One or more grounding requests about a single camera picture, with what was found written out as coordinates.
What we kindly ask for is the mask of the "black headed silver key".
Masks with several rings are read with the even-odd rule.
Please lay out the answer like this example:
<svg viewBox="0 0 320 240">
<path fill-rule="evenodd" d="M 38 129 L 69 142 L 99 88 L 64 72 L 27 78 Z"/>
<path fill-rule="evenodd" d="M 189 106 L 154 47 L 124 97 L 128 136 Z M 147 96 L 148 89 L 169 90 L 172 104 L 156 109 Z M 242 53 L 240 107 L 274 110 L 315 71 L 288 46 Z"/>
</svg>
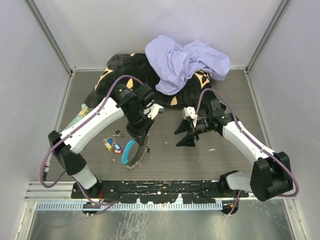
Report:
<svg viewBox="0 0 320 240">
<path fill-rule="evenodd" d="M 112 137 L 118 137 L 118 138 L 123 138 L 124 137 L 124 134 L 120 131 L 120 130 L 117 130 L 115 132 L 115 134 L 112 135 Z"/>
</svg>

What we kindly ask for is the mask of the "blue tagged key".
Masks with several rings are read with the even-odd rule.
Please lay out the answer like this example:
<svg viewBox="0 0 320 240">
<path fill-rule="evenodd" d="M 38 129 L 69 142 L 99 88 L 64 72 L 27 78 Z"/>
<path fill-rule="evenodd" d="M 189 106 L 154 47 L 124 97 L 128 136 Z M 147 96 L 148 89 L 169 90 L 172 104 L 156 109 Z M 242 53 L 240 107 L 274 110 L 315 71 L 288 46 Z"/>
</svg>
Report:
<svg viewBox="0 0 320 240">
<path fill-rule="evenodd" d="M 117 149 L 117 150 L 121 150 L 122 149 L 121 146 L 118 143 L 114 143 L 113 144 L 113 148 Z"/>
</svg>

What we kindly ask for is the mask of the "yellow tagged key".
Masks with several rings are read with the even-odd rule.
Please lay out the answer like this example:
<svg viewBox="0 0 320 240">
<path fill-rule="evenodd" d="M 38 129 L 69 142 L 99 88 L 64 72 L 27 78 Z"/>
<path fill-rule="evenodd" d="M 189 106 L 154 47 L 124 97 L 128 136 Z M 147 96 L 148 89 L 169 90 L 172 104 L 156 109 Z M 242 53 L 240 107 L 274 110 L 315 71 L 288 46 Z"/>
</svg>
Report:
<svg viewBox="0 0 320 240">
<path fill-rule="evenodd" d="M 113 150 L 113 146 L 112 146 L 112 143 L 110 143 L 108 140 L 109 140 L 108 138 L 105 138 L 102 140 L 102 142 L 103 142 L 105 148 L 110 152 Z"/>
</svg>

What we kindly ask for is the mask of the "red tagged key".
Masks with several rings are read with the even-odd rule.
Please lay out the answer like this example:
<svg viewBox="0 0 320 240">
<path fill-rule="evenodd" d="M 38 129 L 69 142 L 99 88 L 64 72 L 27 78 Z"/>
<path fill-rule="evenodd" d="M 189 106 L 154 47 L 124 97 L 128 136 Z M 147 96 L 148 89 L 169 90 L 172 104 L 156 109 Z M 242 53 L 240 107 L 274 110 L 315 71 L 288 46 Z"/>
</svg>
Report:
<svg viewBox="0 0 320 240">
<path fill-rule="evenodd" d="M 115 154 L 122 154 L 123 153 L 123 150 L 122 149 L 114 149 L 113 151 Z"/>
</svg>

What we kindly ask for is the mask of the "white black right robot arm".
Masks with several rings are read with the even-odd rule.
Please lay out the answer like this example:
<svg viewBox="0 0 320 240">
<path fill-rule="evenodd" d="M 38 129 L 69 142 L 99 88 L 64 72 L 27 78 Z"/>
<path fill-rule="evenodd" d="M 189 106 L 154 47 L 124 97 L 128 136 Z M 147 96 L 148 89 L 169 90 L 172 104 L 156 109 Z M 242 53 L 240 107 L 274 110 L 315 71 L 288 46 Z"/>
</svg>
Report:
<svg viewBox="0 0 320 240">
<path fill-rule="evenodd" d="M 220 176 L 218 185 L 223 196 L 231 197 L 239 190 L 252 193 L 264 202 L 293 190 L 290 159 L 286 153 L 263 145 L 236 116 L 225 112 L 218 99 L 205 103 L 205 113 L 206 116 L 199 119 L 194 107 L 182 110 L 182 122 L 174 133 L 186 135 L 177 146 L 194 147 L 201 134 L 216 132 L 236 146 L 252 166 L 250 174 L 233 170 Z"/>
</svg>

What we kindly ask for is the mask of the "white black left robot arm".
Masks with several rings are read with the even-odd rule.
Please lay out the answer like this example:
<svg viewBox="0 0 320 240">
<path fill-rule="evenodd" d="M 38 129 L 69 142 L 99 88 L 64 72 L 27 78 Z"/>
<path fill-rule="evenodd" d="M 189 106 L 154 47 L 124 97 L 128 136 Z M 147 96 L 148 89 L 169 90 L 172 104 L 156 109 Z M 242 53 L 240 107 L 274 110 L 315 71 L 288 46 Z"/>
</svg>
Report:
<svg viewBox="0 0 320 240">
<path fill-rule="evenodd" d="M 147 84 L 130 90 L 124 84 L 117 84 L 107 96 L 86 117 L 61 133 L 52 131 L 48 140 L 52 154 L 66 173 L 81 186 L 88 198 L 100 193 L 97 177 L 81 156 L 83 148 L 107 126 L 122 117 L 127 118 L 126 131 L 133 138 L 123 150 L 122 164 L 135 167 L 150 149 L 149 130 L 156 116 L 164 108 L 154 102 L 154 93 Z"/>
</svg>

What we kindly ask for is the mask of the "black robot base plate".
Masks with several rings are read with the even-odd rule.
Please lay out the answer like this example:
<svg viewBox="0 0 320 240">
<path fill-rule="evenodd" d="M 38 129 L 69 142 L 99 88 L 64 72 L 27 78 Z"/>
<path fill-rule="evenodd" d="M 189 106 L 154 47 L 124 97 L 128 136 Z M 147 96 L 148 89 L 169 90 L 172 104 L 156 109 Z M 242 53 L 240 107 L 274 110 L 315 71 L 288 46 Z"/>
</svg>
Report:
<svg viewBox="0 0 320 240">
<path fill-rule="evenodd" d="M 183 204 L 215 203 L 220 198 L 233 200 L 236 190 L 222 190 L 214 180 L 102 180 L 84 191 L 90 199 L 105 203 L 119 201 L 124 204 L 174 203 L 182 197 Z"/>
</svg>

